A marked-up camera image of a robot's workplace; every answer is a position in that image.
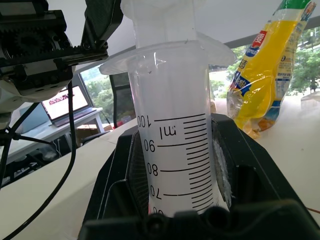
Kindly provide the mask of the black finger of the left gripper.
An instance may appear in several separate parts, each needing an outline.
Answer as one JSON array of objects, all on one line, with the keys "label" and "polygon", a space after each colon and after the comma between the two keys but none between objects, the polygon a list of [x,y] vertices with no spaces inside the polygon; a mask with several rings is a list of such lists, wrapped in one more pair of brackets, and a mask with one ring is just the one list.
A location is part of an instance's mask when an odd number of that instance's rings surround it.
[{"label": "black finger of the left gripper", "polygon": [[86,50],[107,47],[107,40],[123,20],[121,0],[87,0],[81,46]]}]

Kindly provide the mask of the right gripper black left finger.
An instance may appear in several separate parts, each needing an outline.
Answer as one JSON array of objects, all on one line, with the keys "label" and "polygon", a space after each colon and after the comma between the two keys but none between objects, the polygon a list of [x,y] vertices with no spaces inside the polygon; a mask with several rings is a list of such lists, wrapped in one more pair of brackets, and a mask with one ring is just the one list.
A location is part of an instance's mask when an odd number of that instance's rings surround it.
[{"label": "right gripper black left finger", "polygon": [[149,214],[149,190],[138,129],[126,130],[96,178],[84,220]]}]

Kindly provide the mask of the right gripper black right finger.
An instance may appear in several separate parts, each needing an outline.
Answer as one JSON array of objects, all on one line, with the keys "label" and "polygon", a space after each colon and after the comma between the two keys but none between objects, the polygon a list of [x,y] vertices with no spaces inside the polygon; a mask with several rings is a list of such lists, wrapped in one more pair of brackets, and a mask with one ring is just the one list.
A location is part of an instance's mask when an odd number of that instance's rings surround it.
[{"label": "right gripper black right finger", "polygon": [[228,208],[278,200],[300,201],[268,151],[226,115],[211,114],[216,179]]}]

